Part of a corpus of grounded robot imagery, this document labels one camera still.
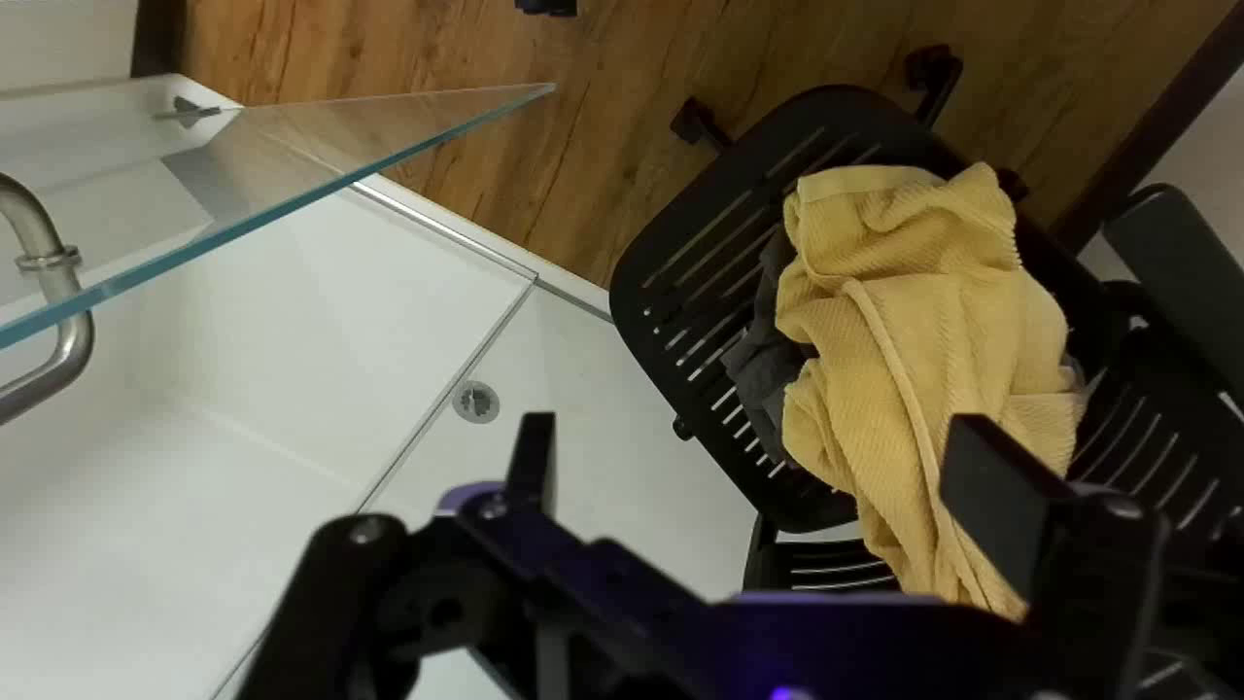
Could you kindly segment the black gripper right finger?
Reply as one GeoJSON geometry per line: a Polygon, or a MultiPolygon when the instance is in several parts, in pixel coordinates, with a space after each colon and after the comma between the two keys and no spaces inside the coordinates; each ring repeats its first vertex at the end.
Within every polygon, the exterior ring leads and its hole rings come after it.
{"type": "Polygon", "coordinates": [[[987,415],[953,415],[942,503],[978,572],[1030,605],[1067,544],[1073,487],[987,415]]]}

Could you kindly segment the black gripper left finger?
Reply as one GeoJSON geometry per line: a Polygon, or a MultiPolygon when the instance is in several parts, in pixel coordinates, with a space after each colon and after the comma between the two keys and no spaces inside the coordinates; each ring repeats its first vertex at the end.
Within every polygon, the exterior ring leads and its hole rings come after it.
{"type": "Polygon", "coordinates": [[[542,508],[555,503],[555,415],[526,411],[516,424],[516,442],[496,495],[507,513],[542,508]]]}

